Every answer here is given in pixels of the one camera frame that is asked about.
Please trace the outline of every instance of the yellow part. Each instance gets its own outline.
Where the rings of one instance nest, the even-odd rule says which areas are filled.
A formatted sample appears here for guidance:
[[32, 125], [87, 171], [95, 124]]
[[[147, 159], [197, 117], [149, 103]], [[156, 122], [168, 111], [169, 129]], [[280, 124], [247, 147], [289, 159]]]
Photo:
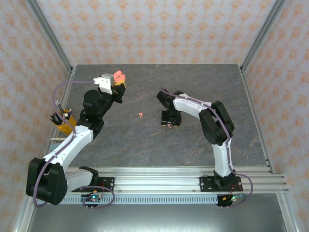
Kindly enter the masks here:
[[117, 84], [114, 84], [113, 86], [119, 86], [121, 84], [124, 84], [124, 86], [126, 88], [126, 82], [125, 81], [119, 81]]
[[[69, 110], [63, 110], [64, 113], [69, 113]], [[70, 124], [73, 125], [73, 127], [76, 127], [76, 120], [75, 118], [73, 117], [73, 115], [71, 114], [70, 116], [70, 119], [68, 120], [68, 122]], [[58, 127], [58, 130], [63, 132], [65, 135], [70, 135], [72, 133], [72, 128], [67, 124], [67, 123], [64, 123], [62, 125], [59, 125], [57, 126]]]

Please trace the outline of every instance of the cable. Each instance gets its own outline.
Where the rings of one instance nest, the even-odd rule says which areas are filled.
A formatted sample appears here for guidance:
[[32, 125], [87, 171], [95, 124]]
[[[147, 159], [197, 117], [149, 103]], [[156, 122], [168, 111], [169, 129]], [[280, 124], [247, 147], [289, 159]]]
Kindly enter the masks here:
[[[102, 187], [102, 186], [84, 186], [84, 187], [81, 187], [81, 189], [90, 189], [90, 188], [96, 188], [96, 189], [102, 189], [102, 190], [107, 190], [108, 192], [110, 192], [112, 194], [112, 200], [111, 202], [109, 202], [108, 204], [104, 204], [104, 205], [100, 205], [100, 206], [97, 206], [97, 207], [91, 207], [91, 209], [102, 209], [102, 208], [105, 208], [107, 206], [110, 206], [114, 201], [115, 201], [115, 193], [110, 190], [109, 188], [106, 188], [106, 187]], [[84, 200], [83, 200], [83, 207], [85, 207], [87, 209], [87, 206], [85, 205], [85, 202], [90, 199], [92, 196], [89, 196], [89, 197], [86, 197]]]
[[56, 113], [57, 113], [57, 115], [62, 119], [62, 121], [63, 121], [64, 123], [67, 123], [67, 124], [72, 128], [72, 130], [73, 130], [73, 132], [72, 132], [72, 133], [73, 133], [73, 136], [71, 137], [71, 139], [70, 139], [62, 148], [60, 148], [60, 149], [55, 153], [54, 156], [52, 156], [52, 157], [45, 163], [45, 165], [44, 165], [44, 166], [42, 167], [42, 169], [41, 169], [41, 171], [40, 171], [40, 173], [39, 173], [39, 175], [38, 175], [38, 178], [37, 178], [37, 180], [36, 180], [36, 182], [35, 182], [34, 191], [33, 191], [33, 204], [34, 204], [34, 206], [37, 207], [37, 208], [41, 208], [41, 207], [43, 207], [44, 205], [47, 204], [47, 202], [44, 202], [43, 204], [40, 204], [40, 205], [39, 205], [38, 202], [37, 202], [37, 193], [38, 193], [39, 183], [40, 183], [40, 180], [41, 180], [41, 178], [42, 178], [42, 176], [43, 176], [43, 174], [44, 174], [44, 172], [45, 172], [47, 166], [50, 164], [50, 162], [51, 162], [55, 157], [57, 157], [57, 155], [58, 155], [61, 151], [63, 151], [64, 149], [66, 149], [66, 148], [73, 142], [73, 140], [75, 139], [75, 134], [76, 134], [76, 131], [75, 131], [74, 126], [73, 126], [72, 124], [70, 124], [68, 121], [66, 121], [66, 120], [62, 117], [62, 115], [58, 112], [58, 108], [57, 108], [56, 103], [55, 103], [56, 92], [57, 92], [57, 90], [58, 90], [61, 86], [66, 85], [66, 84], [93, 84], [93, 83], [94, 83], [94, 81], [67, 81], [67, 82], [64, 82], [64, 83], [58, 85], [58, 86], [55, 88], [55, 90], [54, 90], [54, 94], [53, 94], [53, 104], [54, 104], [54, 107], [55, 107], [55, 109], [56, 109]]
[[[196, 102], [196, 103], [198, 103], [198, 104], [204, 105], [204, 106], [206, 106], [208, 109], [210, 109], [210, 111], [216, 116], [216, 118], [218, 119], [220, 125], [222, 126], [222, 128], [223, 128], [223, 130], [224, 130], [224, 132], [226, 133], [226, 136], [227, 136], [227, 140], [226, 140], [226, 143], [225, 143], [225, 144], [226, 144], [226, 150], [227, 150], [227, 164], [228, 164], [228, 167], [229, 167], [230, 171], [231, 171], [234, 175], [243, 176], [243, 177], [247, 178], [247, 179], [249, 180], [249, 182], [250, 182], [251, 190], [250, 190], [249, 196], [248, 196], [244, 201], [241, 202], [241, 203], [244, 203], [244, 202], [245, 202], [248, 198], [250, 198], [250, 196], [252, 195], [252, 192], [253, 192], [253, 183], [252, 183], [252, 180], [250, 179], [250, 177], [248, 177], [248, 176], [245, 175], [245, 174], [238, 174], [238, 173], [234, 172], [234, 170], [232, 169], [232, 167], [231, 167], [231, 160], [230, 160], [230, 151], [229, 151], [229, 145], [228, 145], [228, 142], [230, 141], [231, 137], [230, 137], [230, 135], [229, 135], [229, 133], [228, 133], [228, 131], [227, 131], [227, 129], [226, 129], [226, 127], [225, 127], [223, 121], [220, 119], [220, 117], [218, 116], [218, 114], [216, 113], [216, 111], [215, 111], [214, 109], [212, 109], [210, 105], [207, 105], [207, 104], [206, 104], [205, 102], [203, 102], [203, 101], [200, 101], [200, 100], [197, 100], [197, 99], [194, 99], [194, 98], [190, 98], [190, 97], [183, 97], [183, 96], [179, 96], [179, 95], [172, 94], [172, 93], [168, 92], [166, 89], [164, 89], [164, 88], [162, 88], [162, 87], [161, 87], [161, 89], [162, 89], [162, 92], [164, 92], [165, 94], [168, 94], [168, 95], [173, 96], [173, 97], [175, 97], [175, 98], [181, 98], [181, 99], [184, 99], [184, 100], [189, 100], [189, 101], [193, 101], [193, 102]], [[230, 208], [231, 208], [231, 207], [239, 206], [241, 203], [236, 204], [236, 205], [232, 205], [232, 206], [230, 206]]]

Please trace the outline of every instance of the metal bar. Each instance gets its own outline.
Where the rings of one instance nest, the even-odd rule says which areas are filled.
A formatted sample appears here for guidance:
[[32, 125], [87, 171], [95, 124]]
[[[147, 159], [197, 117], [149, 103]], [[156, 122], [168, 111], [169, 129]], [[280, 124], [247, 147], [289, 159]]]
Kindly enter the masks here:
[[[103, 198], [87, 204], [106, 204], [112, 200], [112, 195], [104, 194]], [[60, 204], [81, 204], [83, 198], [81, 195], [67, 194]], [[216, 194], [192, 195], [124, 195], [116, 194], [115, 201], [112, 204], [217, 204]]]
[[273, 163], [271, 156], [269, 155], [270, 152], [269, 152], [268, 147], [266, 146], [266, 142], [264, 140], [265, 136], [264, 136], [264, 133], [261, 129], [259, 120], [257, 119], [257, 114], [256, 114], [256, 111], [255, 111], [255, 108], [254, 108], [254, 104], [253, 104], [252, 97], [251, 97], [251, 92], [250, 92], [248, 84], [247, 84], [245, 73], [240, 72], [240, 75], [241, 75], [241, 78], [242, 78], [242, 81], [243, 81], [243, 85], [245, 87], [245, 91], [247, 93], [249, 105], [250, 105], [250, 108], [251, 108], [251, 111], [252, 111], [252, 115], [253, 115], [253, 119], [254, 119], [254, 122], [255, 122], [255, 125], [256, 125], [257, 133], [258, 133], [259, 138], [260, 138], [263, 153], [264, 153], [265, 157], [267, 158], [271, 172], [274, 173], [274, 168], [273, 168], [274, 163]]
[[283, 5], [285, 4], [285, 2], [286, 2], [286, 0], [277, 0], [275, 2], [273, 8], [271, 9], [265, 23], [263, 24], [260, 32], [258, 33], [256, 39], [254, 40], [254, 43], [252, 44], [243, 64], [241, 66], [241, 70], [243, 72], [245, 72], [248, 69], [252, 59], [254, 58], [258, 49], [260, 48], [261, 44], [263, 43], [264, 39], [266, 38], [267, 33], [269, 32], [269, 30], [271, 29], [271, 26], [275, 22], [275, 19], [277, 18], [277, 16], [281, 12], [281, 9], [282, 9]]
[[34, 210], [34, 205], [32, 201], [32, 197], [25, 196], [25, 199], [20, 207], [17, 220], [15, 222], [13, 232], [28, 231], [32, 213]]
[[285, 227], [288, 232], [302, 232], [298, 216], [296, 215], [292, 196], [290, 194], [277, 193], [278, 204], [282, 212]]
[[[69, 167], [67, 172], [75, 172], [78, 167]], [[129, 174], [133, 173], [146, 175], [148, 173], [153, 174], [175, 174], [187, 175], [188, 173], [199, 173], [203, 175], [206, 172], [213, 173], [214, 167], [94, 167], [99, 173], [113, 173], [113, 174]], [[269, 173], [270, 168], [268, 166], [235, 166], [236, 172], [264, 172]]]
[[27, 3], [31, 10], [33, 11], [34, 15], [36, 16], [37, 20], [39, 21], [39, 24], [41, 25], [42, 29], [44, 30], [47, 38], [51, 42], [55, 52], [59, 56], [61, 63], [63, 66], [68, 70], [71, 71], [71, 64], [64, 53], [59, 41], [57, 40], [54, 32], [52, 31], [52, 28], [50, 27], [49, 23], [47, 22], [41, 8], [39, 7], [39, 4], [36, 0], [27, 0]]
[[[70, 72], [68, 73], [68, 77], [67, 77], [67, 81], [70, 81], [73, 79], [73, 72], [70, 70]], [[70, 91], [70, 87], [68, 85], [65, 86], [64, 90], [62, 91], [62, 94], [61, 94], [61, 104], [63, 105], [63, 107], [65, 107], [66, 105], [66, 101], [63, 101], [63, 99], [65, 98], [66, 95], [68, 95], [68, 92]], [[51, 127], [51, 132], [50, 132], [50, 137], [57, 137], [58, 135], [58, 129], [55, 125], [52, 125]], [[46, 147], [45, 147], [45, 154], [48, 154], [49, 153], [49, 147], [50, 145], [53, 143], [54, 141], [53, 140], [49, 140]]]
[[[223, 194], [229, 192], [200, 192], [199, 177], [213, 175], [213, 167], [107, 167], [95, 168], [99, 176], [115, 177], [117, 194]], [[68, 168], [74, 172], [77, 168]], [[271, 174], [269, 167], [235, 167], [253, 182], [253, 193], [288, 192], [285, 176]], [[245, 193], [251, 189], [249, 180], [242, 178]]]
[[51, 141], [64, 141], [66, 138], [50, 138]]

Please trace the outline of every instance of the marble surface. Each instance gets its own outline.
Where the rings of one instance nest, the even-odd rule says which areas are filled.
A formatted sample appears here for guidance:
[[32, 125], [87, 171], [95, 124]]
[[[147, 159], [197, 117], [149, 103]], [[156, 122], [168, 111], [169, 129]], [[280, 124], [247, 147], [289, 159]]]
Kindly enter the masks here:
[[[101, 133], [71, 166], [214, 166], [211, 144], [198, 119], [182, 113], [180, 127], [161, 126], [165, 109], [156, 100], [160, 87], [206, 102], [221, 101], [235, 124], [233, 164], [266, 164], [237, 65], [78, 65], [74, 81], [90, 81], [117, 70], [126, 75], [123, 103], [112, 105]], [[72, 85], [67, 108], [73, 109], [75, 118], [83, 109], [84, 94], [96, 88]]]

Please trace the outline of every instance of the wall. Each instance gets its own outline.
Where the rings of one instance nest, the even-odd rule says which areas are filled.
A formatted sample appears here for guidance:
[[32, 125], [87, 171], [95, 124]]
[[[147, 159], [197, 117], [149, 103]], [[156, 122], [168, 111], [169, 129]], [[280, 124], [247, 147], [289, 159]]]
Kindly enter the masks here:
[[25, 0], [0, 1], [0, 231], [13, 229], [28, 164], [50, 136], [52, 93], [67, 78]]
[[237, 63], [275, 0], [38, 0], [72, 65]]
[[288, 0], [246, 73], [271, 158], [309, 228], [309, 1]]

